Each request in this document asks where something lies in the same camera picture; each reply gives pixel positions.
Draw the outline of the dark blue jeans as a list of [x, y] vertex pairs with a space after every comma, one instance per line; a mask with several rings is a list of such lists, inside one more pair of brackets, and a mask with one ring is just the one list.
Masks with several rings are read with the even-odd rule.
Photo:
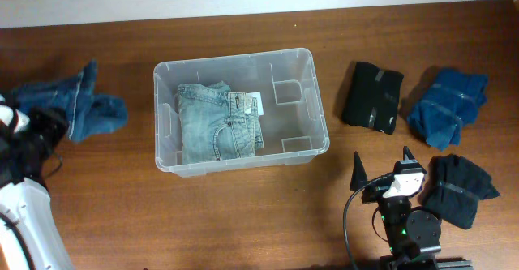
[[128, 112], [122, 98], [94, 92], [97, 75], [97, 61], [92, 60], [77, 75], [23, 84], [11, 90], [11, 94], [23, 113], [34, 107], [64, 110], [67, 136], [80, 143], [93, 135], [113, 133], [127, 124]]

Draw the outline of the light blue jeans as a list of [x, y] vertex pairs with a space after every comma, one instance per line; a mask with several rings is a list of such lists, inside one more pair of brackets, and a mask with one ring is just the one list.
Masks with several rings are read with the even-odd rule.
[[221, 81], [177, 90], [182, 162], [196, 164], [256, 156], [264, 147], [256, 99]]

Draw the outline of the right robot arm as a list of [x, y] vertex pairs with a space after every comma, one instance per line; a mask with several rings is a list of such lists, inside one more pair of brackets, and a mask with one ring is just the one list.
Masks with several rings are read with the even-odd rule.
[[438, 269], [435, 255], [441, 252], [441, 221], [434, 213], [413, 207], [410, 199], [421, 190], [427, 171], [416, 160], [408, 147], [403, 147], [403, 157], [393, 170], [369, 180], [361, 157], [353, 157], [354, 167], [350, 181], [352, 195], [343, 210], [343, 234], [351, 266], [358, 269], [350, 247], [347, 225], [348, 210], [360, 195], [364, 204], [377, 204], [374, 214], [380, 214], [385, 232], [385, 242], [391, 255], [383, 256], [378, 269]]

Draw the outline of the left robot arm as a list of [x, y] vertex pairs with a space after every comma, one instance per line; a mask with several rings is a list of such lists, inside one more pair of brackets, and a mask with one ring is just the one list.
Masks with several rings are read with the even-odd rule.
[[72, 269], [52, 215], [42, 166], [66, 134], [63, 109], [4, 106], [1, 123], [1, 253], [7, 269]]

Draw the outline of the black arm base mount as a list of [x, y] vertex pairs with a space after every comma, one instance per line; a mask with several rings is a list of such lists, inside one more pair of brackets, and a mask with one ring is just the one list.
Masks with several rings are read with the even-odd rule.
[[437, 259], [434, 256], [416, 258], [409, 261], [395, 259], [392, 256], [382, 257], [377, 265], [378, 270], [474, 270], [471, 260], [462, 258]]

